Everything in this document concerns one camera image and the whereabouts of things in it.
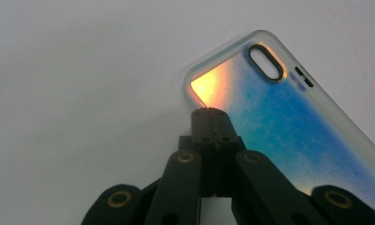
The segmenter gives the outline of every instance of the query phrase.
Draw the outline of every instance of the screw hole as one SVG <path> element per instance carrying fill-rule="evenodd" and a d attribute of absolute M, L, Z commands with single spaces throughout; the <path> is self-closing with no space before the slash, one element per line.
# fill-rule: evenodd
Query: screw hole
<path fill-rule="evenodd" d="M 324 198 L 331 204 L 333 204 L 334 206 L 337 206 L 339 208 L 343 208 L 343 209 L 349 209 L 349 208 L 352 208 L 353 206 L 353 202 L 352 200 L 338 192 L 338 191 L 335 191 L 335 190 L 329 190 L 329 191 L 326 191 L 324 193 Z"/>
<path fill-rule="evenodd" d="M 179 222 L 179 216 L 175 213 L 168 213 L 161 220 L 163 225 L 176 225 Z"/>
<path fill-rule="evenodd" d="M 244 159 L 248 162 L 258 162 L 261 160 L 261 156 L 254 153 L 247 153 L 244 155 Z"/>
<path fill-rule="evenodd" d="M 108 205 L 111 208 L 121 208 L 131 202 L 132 195 L 129 191 L 120 190 L 111 195 L 108 199 Z"/>
<path fill-rule="evenodd" d="M 191 162 L 194 159 L 194 156 L 191 155 L 190 153 L 182 153 L 178 157 L 178 161 L 180 162 Z"/>

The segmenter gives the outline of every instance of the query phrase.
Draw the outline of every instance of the phone case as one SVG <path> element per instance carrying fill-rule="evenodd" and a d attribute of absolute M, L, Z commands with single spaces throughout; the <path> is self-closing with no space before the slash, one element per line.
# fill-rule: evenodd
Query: phone case
<path fill-rule="evenodd" d="M 254 49 L 278 77 L 265 76 Z M 206 57 L 184 88 L 193 106 L 228 113 L 247 149 L 269 156 L 296 188 L 338 186 L 375 209 L 375 145 L 273 34 L 255 31 Z"/>

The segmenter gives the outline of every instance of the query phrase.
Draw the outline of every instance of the clamp arm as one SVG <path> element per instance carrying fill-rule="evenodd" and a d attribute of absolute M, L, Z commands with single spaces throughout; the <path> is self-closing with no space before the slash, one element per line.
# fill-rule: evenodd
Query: clamp arm
<path fill-rule="evenodd" d="M 107 189 L 82 225 L 200 224 L 201 199 L 213 196 L 232 198 L 239 225 L 375 224 L 375 211 L 345 189 L 297 190 L 267 156 L 246 149 L 225 112 L 196 110 L 191 132 L 160 179 Z"/>

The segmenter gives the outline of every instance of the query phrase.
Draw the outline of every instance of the brass screw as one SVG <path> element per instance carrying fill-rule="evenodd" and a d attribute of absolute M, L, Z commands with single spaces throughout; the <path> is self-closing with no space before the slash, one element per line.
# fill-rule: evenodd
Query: brass screw
<path fill-rule="evenodd" d="M 348 196 L 338 191 L 334 191 L 334 190 L 326 191 L 324 193 L 324 197 L 329 203 L 339 208 L 349 209 L 349 208 L 352 208 L 353 206 L 352 200 Z"/>
<path fill-rule="evenodd" d="M 117 192 L 114 192 L 109 199 L 108 199 L 108 205 L 111 208 L 121 208 L 129 204 L 132 200 L 132 195 L 129 191 L 126 190 L 119 190 Z"/>
<path fill-rule="evenodd" d="M 258 162 L 261 160 L 261 156 L 255 153 L 247 153 L 244 155 L 244 159 L 248 162 Z"/>
<path fill-rule="evenodd" d="M 183 162 L 183 163 L 188 163 L 193 161 L 194 156 L 190 153 L 182 153 L 178 156 L 178 161 Z"/>

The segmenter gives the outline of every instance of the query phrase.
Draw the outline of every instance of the transparent plastic case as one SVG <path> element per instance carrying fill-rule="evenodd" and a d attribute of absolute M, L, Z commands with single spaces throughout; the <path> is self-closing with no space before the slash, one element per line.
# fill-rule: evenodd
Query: transparent plastic case
<path fill-rule="evenodd" d="M 253 32 L 206 57 L 184 86 L 193 106 L 228 113 L 247 148 L 269 156 L 296 188 L 338 186 L 375 209 L 375 145 L 273 34 Z"/>

